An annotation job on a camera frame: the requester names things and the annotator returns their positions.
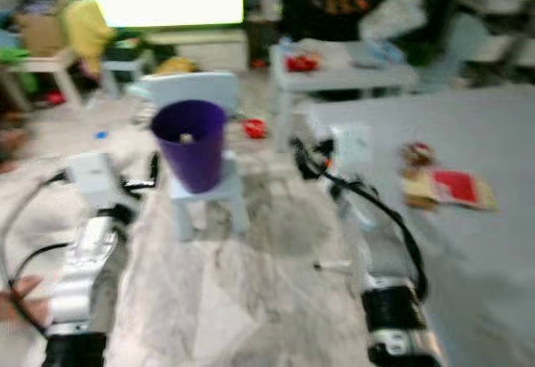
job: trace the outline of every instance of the black cable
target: black cable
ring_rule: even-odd
[[[2,226],[2,230],[0,230],[0,269],[3,271],[3,277],[4,280],[9,288],[9,298],[13,304],[13,307],[17,310],[17,312],[24,318],[28,323],[30,323],[44,338],[46,338],[46,329],[43,327],[36,319],[32,317],[32,315],[28,312],[28,310],[23,306],[23,300],[18,295],[17,291],[14,287],[14,282],[9,279],[9,272],[8,272],[8,265],[7,265],[7,257],[6,257],[6,239],[8,237],[8,233],[13,227],[15,221],[17,221],[20,214],[23,212],[24,208],[39,194],[39,192],[46,186],[51,185],[52,183],[56,181],[67,181],[68,178],[65,175],[64,172],[58,173],[56,176],[52,177],[51,179],[48,179],[47,181],[41,181],[37,184],[35,189],[30,191],[20,202],[18,206],[16,206],[12,213],[8,215],[6,218],[6,222]]]
[[[23,271],[26,268],[26,266],[38,255],[43,254],[44,252],[51,252],[52,250],[55,250],[56,248],[63,248],[67,247],[70,243],[58,243],[58,244],[52,244],[50,246],[41,247],[34,252],[32,252],[29,256],[24,258],[24,260],[20,263],[18,268],[15,270],[15,273],[13,274],[11,281],[13,284],[17,283],[20,278],[23,276]]]
[[[319,175],[326,177],[336,185],[344,188],[345,190],[352,191],[353,193],[363,197],[365,200],[371,202],[372,204],[377,206],[382,212],[384,212],[388,217],[390,217],[390,219],[392,219],[392,221],[394,221],[398,227],[400,227],[405,246],[410,255],[410,258],[412,259],[412,262],[415,264],[416,271],[418,272],[418,282],[415,288],[416,295],[418,296],[418,299],[420,301],[425,300],[428,293],[428,282],[427,276],[425,275],[424,271],[424,260],[421,256],[421,252],[418,248],[416,240],[412,236],[412,233],[410,232],[409,228],[403,222],[403,218],[401,217],[401,215],[398,212],[387,207],[381,200],[375,198],[367,191],[362,190],[356,185],[348,183],[344,179],[340,179],[336,176],[330,175],[325,170],[325,168],[318,165],[314,160],[311,159],[309,153],[304,148],[303,142],[301,140],[295,139],[293,141],[293,144],[296,146],[296,152],[298,151],[300,153],[296,153],[296,156],[303,156],[306,162],[314,169],[316,169]]]

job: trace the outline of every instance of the white plastic stool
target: white plastic stool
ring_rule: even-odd
[[[143,77],[143,67],[149,65],[155,69],[152,51],[146,49],[137,59],[128,62],[119,60],[105,60],[102,62],[102,84],[108,95],[113,99],[120,98],[120,88],[115,80],[114,72],[129,72],[134,81]]]
[[[176,223],[181,242],[190,241],[194,236],[188,203],[197,201],[228,201],[232,213],[232,226],[236,233],[249,229],[249,216],[242,195],[242,180],[238,174],[235,155],[227,151],[223,155],[221,181],[210,191],[190,193],[173,176],[171,178],[171,200],[176,213]]]

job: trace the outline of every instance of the marble floor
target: marble floor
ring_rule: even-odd
[[[267,76],[244,74],[241,84],[242,113],[273,125]],[[143,176],[156,147],[148,131],[130,123],[136,109],[135,99],[100,99],[82,117],[66,107],[41,112],[20,168],[0,176],[2,204],[14,205],[39,176],[81,151],[110,151],[126,175]],[[94,140],[92,133],[101,129],[110,137]],[[352,281],[312,268],[317,259],[342,254],[329,199],[314,182],[300,179],[292,159],[275,153],[270,139],[249,140],[231,124],[227,147],[237,153],[250,230],[232,232],[225,205],[211,203],[206,229],[192,242],[179,242],[165,168],[160,190],[147,194],[130,235],[106,365],[369,366],[364,314]],[[2,219],[9,207],[3,209]],[[12,263],[36,246],[72,237],[83,215],[73,188],[44,193],[13,233]],[[48,277],[44,293],[59,264],[56,253],[30,268]],[[10,366],[40,365],[42,352],[43,343],[29,329],[11,327],[0,339]]]

